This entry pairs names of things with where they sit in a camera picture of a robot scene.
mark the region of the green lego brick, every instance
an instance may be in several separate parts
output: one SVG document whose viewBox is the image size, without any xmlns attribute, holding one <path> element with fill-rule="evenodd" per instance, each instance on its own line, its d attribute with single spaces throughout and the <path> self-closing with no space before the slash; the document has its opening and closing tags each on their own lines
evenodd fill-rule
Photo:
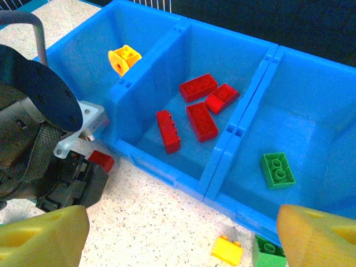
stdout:
<svg viewBox="0 0 356 267">
<path fill-rule="evenodd" d="M 261 165 L 270 189 L 286 188 L 295 184 L 285 153 L 264 154 Z"/>
<path fill-rule="evenodd" d="M 252 260 L 254 267 L 285 267 L 287 264 L 283 249 L 260 236 L 255 236 Z"/>
</svg>

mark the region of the blue plastic bin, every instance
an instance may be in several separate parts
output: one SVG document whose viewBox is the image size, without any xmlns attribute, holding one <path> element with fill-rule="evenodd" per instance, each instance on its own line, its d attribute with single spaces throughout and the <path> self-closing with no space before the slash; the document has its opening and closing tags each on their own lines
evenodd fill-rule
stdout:
<svg viewBox="0 0 356 267">
<path fill-rule="evenodd" d="M 355 68 L 279 47 L 204 202 L 279 245 L 281 204 L 356 219 L 355 85 Z M 287 156 L 292 187 L 266 185 L 260 159 L 276 152 Z"/>
<path fill-rule="evenodd" d="M 122 79 L 109 50 L 129 45 L 143 58 Z M 278 45 L 129 1 L 113 1 L 48 50 L 50 67 L 79 100 L 104 105 L 110 124 L 99 138 L 139 168 L 203 200 L 231 133 Z M 210 73 L 241 93 L 213 115 L 219 136 L 199 143 L 179 84 Z M 168 109 L 182 147 L 168 155 L 156 112 Z"/>
<path fill-rule="evenodd" d="M 142 68 L 125 75 L 107 95 L 111 124 L 101 137 L 129 161 L 203 200 L 231 132 L 242 117 L 277 45 L 187 19 L 171 29 Z M 217 138 L 199 143 L 186 115 L 179 84 L 210 73 L 241 96 L 213 119 Z M 181 149 L 168 155 L 156 112 L 172 113 Z"/>
<path fill-rule="evenodd" d="M 114 1 L 51 46 L 48 64 L 79 100 L 102 103 L 119 81 L 108 61 L 109 50 L 129 45 L 143 57 L 184 17 L 129 1 Z M 141 66 L 139 61 L 130 72 Z"/>
</svg>

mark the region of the white speckled surface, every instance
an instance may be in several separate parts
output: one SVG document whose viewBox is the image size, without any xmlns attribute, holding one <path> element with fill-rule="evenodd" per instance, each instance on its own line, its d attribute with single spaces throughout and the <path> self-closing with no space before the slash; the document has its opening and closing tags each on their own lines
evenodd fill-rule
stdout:
<svg viewBox="0 0 356 267">
<path fill-rule="evenodd" d="M 44 24 L 49 47 L 100 9 L 76 0 L 54 0 L 34 11 Z M 0 31 L 0 43 L 27 58 L 37 56 L 32 26 L 12 25 Z M 76 150 L 89 155 L 99 144 L 79 141 Z M 241 242 L 240 266 L 250 267 L 254 234 L 181 191 L 115 158 L 102 200 L 87 209 L 90 233 L 82 253 L 85 266 L 229 266 L 210 256 L 217 237 Z M 12 200 L 0 212 L 0 223 L 42 212 L 27 200 Z"/>
</svg>

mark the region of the yellow lego piece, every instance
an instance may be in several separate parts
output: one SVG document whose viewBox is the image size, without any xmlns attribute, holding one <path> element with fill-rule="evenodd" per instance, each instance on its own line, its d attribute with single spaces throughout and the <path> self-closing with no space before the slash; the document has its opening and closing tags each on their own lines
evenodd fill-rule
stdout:
<svg viewBox="0 0 356 267">
<path fill-rule="evenodd" d="M 283 205 L 277 231 L 290 267 L 356 266 L 356 220 Z"/>
<path fill-rule="evenodd" d="M 239 242 L 229 242 L 228 237 L 223 235 L 217 239 L 211 254 L 232 266 L 236 266 L 240 264 L 243 252 L 244 249 Z"/>
<path fill-rule="evenodd" d="M 0 267 L 78 267 L 88 232 L 84 206 L 2 225 Z"/>
<path fill-rule="evenodd" d="M 138 60 L 142 59 L 141 55 L 133 50 L 130 46 L 109 51 L 109 61 L 112 68 L 122 77 Z"/>
</svg>

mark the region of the red duplo brick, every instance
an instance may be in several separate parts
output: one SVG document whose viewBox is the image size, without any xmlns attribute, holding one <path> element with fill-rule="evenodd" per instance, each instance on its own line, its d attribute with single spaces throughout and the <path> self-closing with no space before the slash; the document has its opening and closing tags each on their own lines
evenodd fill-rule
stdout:
<svg viewBox="0 0 356 267">
<path fill-rule="evenodd" d="M 234 102 L 240 93 L 227 84 L 221 85 L 217 90 L 211 93 L 205 100 L 205 105 L 214 113 L 219 114 Z"/>
<path fill-rule="evenodd" d="M 187 106 L 187 115 L 199 142 L 217 136 L 219 130 L 203 102 Z"/>
<path fill-rule="evenodd" d="M 217 82 L 210 74 L 182 83 L 179 91 L 187 103 L 207 96 L 217 89 Z"/>
<path fill-rule="evenodd" d="M 111 156 L 101 153 L 97 150 L 93 151 L 88 161 L 99 164 L 106 172 L 109 172 L 115 163 Z"/>
<path fill-rule="evenodd" d="M 162 110 L 156 113 L 156 117 L 167 153 L 178 151 L 181 143 L 178 130 L 174 127 L 172 114 L 168 110 Z"/>
</svg>

